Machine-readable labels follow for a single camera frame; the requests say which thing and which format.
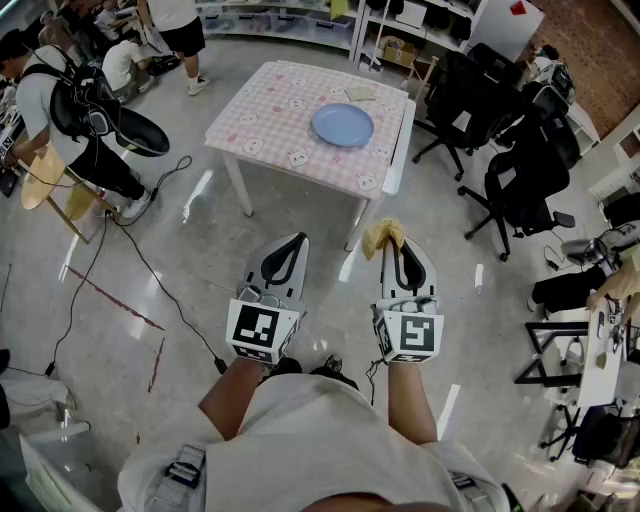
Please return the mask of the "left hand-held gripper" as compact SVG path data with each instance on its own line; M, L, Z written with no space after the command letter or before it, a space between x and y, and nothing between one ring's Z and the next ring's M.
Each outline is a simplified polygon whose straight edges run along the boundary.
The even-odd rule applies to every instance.
M285 355L306 314L301 296L308 256L309 239L298 232L250 257L247 282L238 285L227 316L226 343L237 356L275 365Z

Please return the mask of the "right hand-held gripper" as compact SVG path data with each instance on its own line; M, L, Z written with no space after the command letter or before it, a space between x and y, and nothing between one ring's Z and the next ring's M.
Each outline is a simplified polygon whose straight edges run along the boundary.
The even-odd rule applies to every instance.
M423 363L440 353L444 316L434 263L414 240L383 249L382 297L371 306L373 328L385 363Z

